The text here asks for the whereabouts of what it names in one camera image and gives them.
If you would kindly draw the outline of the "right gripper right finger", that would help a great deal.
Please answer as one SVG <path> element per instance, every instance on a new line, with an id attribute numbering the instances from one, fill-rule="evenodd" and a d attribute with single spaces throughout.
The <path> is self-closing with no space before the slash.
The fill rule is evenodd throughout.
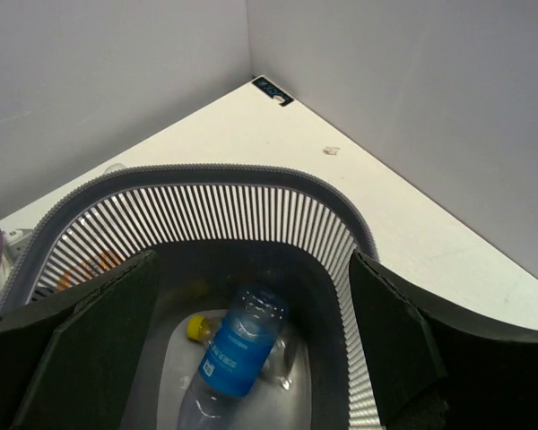
<path id="1" fill-rule="evenodd" d="M 351 301 L 381 425 L 538 429 L 538 331 L 457 305 L 361 253 Z"/>

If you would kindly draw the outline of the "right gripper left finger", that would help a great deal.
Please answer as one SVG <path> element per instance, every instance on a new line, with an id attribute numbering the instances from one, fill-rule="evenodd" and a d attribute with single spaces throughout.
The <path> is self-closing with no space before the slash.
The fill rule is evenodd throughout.
<path id="1" fill-rule="evenodd" d="M 0 429 L 117 429 L 158 296 L 158 255 L 0 314 Z"/>

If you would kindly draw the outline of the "clear yellow cap bottle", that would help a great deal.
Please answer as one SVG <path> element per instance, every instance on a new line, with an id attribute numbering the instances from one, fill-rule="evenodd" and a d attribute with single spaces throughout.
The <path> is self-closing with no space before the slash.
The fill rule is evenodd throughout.
<path id="1" fill-rule="evenodd" d="M 247 317 L 196 314 L 188 320 L 187 337 L 206 347 L 198 373 L 224 395 L 246 396 L 259 377 L 285 390 L 291 387 L 299 341 L 288 327 L 274 337 Z"/>

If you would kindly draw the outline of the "tall blue label water bottle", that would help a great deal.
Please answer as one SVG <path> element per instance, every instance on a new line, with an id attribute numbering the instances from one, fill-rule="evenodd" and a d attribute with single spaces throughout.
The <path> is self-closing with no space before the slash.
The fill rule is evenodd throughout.
<path id="1" fill-rule="evenodd" d="M 248 284 L 234 297 L 189 384 L 178 429 L 227 429 L 262 372 L 289 308 L 269 287 Z"/>

